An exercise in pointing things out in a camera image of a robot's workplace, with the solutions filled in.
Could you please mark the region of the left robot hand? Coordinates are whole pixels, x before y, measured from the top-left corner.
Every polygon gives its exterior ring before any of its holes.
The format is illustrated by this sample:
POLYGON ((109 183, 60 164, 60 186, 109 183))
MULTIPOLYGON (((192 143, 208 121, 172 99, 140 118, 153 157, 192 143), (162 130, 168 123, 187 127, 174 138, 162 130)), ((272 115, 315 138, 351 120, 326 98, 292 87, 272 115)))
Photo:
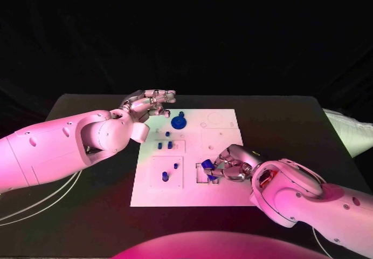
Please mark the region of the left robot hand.
POLYGON ((174 90, 138 90, 122 100, 119 109, 126 111, 135 122, 145 122, 151 116, 169 117, 162 103, 175 102, 174 90))

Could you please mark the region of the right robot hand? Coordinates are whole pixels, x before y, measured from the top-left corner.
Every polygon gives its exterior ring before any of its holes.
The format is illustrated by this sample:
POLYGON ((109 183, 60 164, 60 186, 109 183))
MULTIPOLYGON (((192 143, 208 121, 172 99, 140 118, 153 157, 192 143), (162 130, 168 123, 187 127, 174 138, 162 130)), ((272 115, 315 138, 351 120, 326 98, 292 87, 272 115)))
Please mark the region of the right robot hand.
POLYGON ((253 169, 263 163, 263 157, 250 149, 231 144, 217 155, 214 161, 201 162, 202 172, 208 180, 224 178, 241 182, 251 178, 253 169))

